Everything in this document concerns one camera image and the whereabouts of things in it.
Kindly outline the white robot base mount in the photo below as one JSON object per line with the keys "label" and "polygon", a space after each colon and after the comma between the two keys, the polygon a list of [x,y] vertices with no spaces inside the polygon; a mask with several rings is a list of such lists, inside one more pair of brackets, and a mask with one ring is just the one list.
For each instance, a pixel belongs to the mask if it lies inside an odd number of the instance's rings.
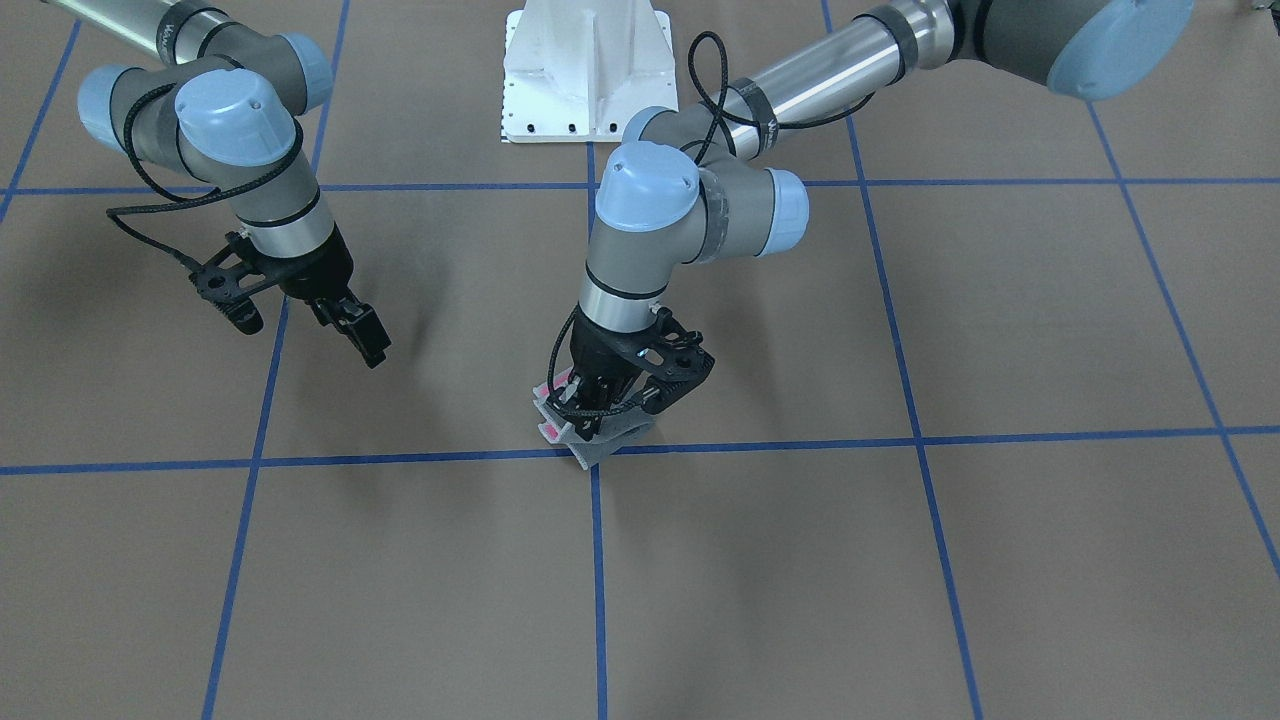
{"label": "white robot base mount", "polygon": [[618,142],[678,106],[672,22],[649,1],[527,1],[506,17],[500,137]]}

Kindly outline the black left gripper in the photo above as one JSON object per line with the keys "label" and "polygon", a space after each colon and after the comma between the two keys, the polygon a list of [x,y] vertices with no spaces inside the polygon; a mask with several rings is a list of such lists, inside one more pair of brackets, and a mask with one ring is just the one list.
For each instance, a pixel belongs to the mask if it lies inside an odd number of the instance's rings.
{"label": "black left gripper", "polygon": [[618,333],[591,322],[585,313],[571,313],[550,352],[550,369],[566,334],[570,337],[572,368],[563,389],[550,382],[550,407],[572,421],[595,421],[634,407],[657,415],[666,410],[666,386],[657,379],[625,398],[641,372],[643,355],[654,347],[664,329],[666,314],[655,313],[654,324],[636,333]]}

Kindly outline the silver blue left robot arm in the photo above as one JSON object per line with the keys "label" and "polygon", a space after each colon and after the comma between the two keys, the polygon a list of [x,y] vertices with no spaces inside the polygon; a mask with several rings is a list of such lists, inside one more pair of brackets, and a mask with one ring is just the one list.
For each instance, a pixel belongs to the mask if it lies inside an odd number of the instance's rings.
{"label": "silver blue left robot arm", "polygon": [[594,437],[608,416],[654,416],[709,377],[713,356],[663,297],[676,266],[794,247],[809,200],[792,173],[750,160],[840,122],[914,70],[984,63],[1050,92],[1125,92],[1180,38],[1190,1],[890,1],[698,105],[626,127],[596,192],[579,301],[559,340],[571,366],[535,391],[553,423]]}

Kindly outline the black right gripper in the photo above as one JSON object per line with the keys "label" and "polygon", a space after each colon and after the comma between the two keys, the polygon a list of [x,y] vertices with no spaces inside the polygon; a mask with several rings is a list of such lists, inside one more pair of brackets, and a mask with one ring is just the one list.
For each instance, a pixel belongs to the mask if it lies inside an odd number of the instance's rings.
{"label": "black right gripper", "polygon": [[367,368],[385,361],[390,338],[374,307],[361,302],[349,288],[355,263],[337,225],[319,247],[305,255],[265,259],[282,270],[279,284],[284,293],[310,302],[317,322],[344,336]]}

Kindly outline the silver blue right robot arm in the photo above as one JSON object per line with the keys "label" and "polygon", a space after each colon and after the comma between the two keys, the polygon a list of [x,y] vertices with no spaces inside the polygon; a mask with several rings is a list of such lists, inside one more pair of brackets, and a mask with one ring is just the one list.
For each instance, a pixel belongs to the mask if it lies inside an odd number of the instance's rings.
{"label": "silver blue right robot arm", "polygon": [[389,337],[375,310],[349,290],[353,260],[303,151],[300,118],[333,91],[324,51],[305,35],[261,35],[207,1],[64,1],[61,8],[161,64],[90,73],[77,95],[86,131],[123,152],[140,177],[152,163],[211,186],[195,199],[163,191],[163,201],[143,211],[225,201],[239,220],[206,261],[161,246],[198,295],[253,334],[262,328],[253,296],[279,287],[347,337],[367,366],[380,364]]}

